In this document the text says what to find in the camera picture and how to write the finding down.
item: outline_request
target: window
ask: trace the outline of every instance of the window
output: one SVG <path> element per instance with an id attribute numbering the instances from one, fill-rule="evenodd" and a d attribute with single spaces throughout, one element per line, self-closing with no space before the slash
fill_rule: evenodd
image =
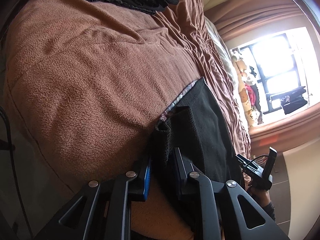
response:
<path id="1" fill-rule="evenodd" d="M 263 114 L 281 109 L 280 100 L 270 96 L 301 86 L 297 63 L 285 33 L 240 49 L 247 66 L 257 74 Z"/>

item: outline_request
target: black sleeve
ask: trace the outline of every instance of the black sleeve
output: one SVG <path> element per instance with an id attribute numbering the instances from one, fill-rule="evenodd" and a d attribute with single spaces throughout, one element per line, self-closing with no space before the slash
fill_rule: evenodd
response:
<path id="1" fill-rule="evenodd" d="M 273 221 L 276 221 L 275 216 L 275 207 L 272 202 L 270 202 L 268 205 L 262 208 L 268 215 L 273 219 Z"/>

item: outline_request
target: hand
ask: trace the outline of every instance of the hand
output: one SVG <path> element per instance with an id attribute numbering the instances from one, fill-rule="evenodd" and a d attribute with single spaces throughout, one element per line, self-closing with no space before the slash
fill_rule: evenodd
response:
<path id="1" fill-rule="evenodd" d="M 269 192 L 266 190 L 250 187 L 248 192 L 250 196 L 255 195 L 255 201 L 261 207 L 268 206 L 271 202 Z"/>

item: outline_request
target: person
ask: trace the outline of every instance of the person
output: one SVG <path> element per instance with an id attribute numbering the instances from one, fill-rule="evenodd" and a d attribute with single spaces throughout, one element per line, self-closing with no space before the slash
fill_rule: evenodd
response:
<path id="1" fill-rule="evenodd" d="M 250 186 L 247 190 L 248 194 L 262 207 L 262 209 L 276 221 L 275 207 L 270 199 L 269 191 L 263 189 L 257 189 Z"/>

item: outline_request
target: tile grout line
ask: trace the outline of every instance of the tile grout line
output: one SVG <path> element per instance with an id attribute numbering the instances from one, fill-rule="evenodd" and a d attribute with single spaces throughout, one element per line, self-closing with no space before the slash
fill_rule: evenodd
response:
<path id="1" fill-rule="evenodd" d="M 280 183 L 283 183 L 283 182 L 287 182 L 287 181 L 289 181 L 289 180 L 287 179 L 285 181 L 281 181 L 281 182 L 278 182 L 278 183 L 275 183 L 275 184 L 272 184 L 272 185 L 277 185 L 277 184 L 280 184 Z"/>
<path id="2" fill-rule="evenodd" d="M 281 225 L 281 224 L 286 223 L 286 222 L 290 222 L 290 220 L 285 221 L 285 222 L 281 222 L 281 223 L 279 223 L 279 224 L 277 224 L 277 225 Z"/>

